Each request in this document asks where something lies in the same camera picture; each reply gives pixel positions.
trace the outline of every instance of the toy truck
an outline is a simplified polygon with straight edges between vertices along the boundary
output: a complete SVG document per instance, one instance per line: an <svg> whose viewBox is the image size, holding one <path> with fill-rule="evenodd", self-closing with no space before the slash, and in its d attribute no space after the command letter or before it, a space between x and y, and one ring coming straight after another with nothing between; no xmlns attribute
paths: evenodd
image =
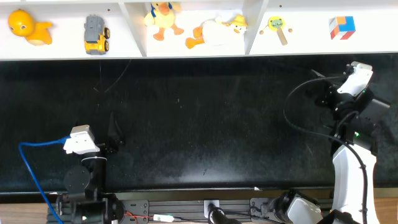
<svg viewBox="0 0 398 224"><path fill-rule="evenodd" d="M111 32L105 27L100 16L89 15L85 23L85 48L90 55L103 55L109 50L106 39L111 37Z"/></svg>

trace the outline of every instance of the toy truck wheel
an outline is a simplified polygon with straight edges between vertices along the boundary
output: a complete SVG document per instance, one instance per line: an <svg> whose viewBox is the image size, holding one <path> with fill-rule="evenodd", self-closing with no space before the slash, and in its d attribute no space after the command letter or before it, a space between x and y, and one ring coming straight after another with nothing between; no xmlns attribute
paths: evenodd
<svg viewBox="0 0 398 224"><path fill-rule="evenodd" d="M105 27L104 31L105 31L105 38L109 39L111 37L111 31L106 27Z"/></svg>
<svg viewBox="0 0 398 224"><path fill-rule="evenodd" d="M109 51L109 43L108 43L108 41L105 40L104 46L105 46L105 51L106 52Z"/></svg>

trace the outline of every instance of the duck's yellow hat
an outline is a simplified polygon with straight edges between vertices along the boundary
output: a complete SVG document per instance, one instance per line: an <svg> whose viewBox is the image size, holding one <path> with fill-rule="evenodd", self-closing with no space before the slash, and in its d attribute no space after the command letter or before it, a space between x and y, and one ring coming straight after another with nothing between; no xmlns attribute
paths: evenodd
<svg viewBox="0 0 398 224"><path fill-rule="evenodd" d="M242 16L242 15L237 15L235 17L234 21L230 22L230 24L234 24L236 26L245 26L245 27L248 26L248 24L244 20L244 16Z"/></svg>

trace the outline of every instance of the colorful cube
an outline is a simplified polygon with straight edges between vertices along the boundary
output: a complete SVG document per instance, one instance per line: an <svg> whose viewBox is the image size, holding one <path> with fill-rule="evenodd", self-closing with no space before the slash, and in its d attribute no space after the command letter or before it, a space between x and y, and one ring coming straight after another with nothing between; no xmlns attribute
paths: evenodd
<svg viewBox="0 0 398 224"><path fill-rule="evenodd" d="M355 32L354 17L339 16L329 25L331 39L348 40Z"/></svg>

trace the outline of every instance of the black tabletop surface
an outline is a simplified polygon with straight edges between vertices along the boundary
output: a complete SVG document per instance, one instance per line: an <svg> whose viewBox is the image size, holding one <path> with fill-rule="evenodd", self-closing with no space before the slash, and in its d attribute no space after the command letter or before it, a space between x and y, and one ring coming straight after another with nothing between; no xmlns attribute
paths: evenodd
<svg viewBox="0 0 398 224"><path fill-rule="evenodd" d="M397 186L398 56L374 54L132 60L122 77L128 60L1 62L0 192L37 191L20 141L59 139L76 124L102 141L112 111L126 145L108 157L108 191L331 187L329 141L290 128L282 106L310 69L341 74L353 60L374 67L370 87L392 105L373 132L374 181ZM326 112L301 92L288 116L328 133ZM63 190L79 164L61 145L24 151L45 191Z"/></svg>

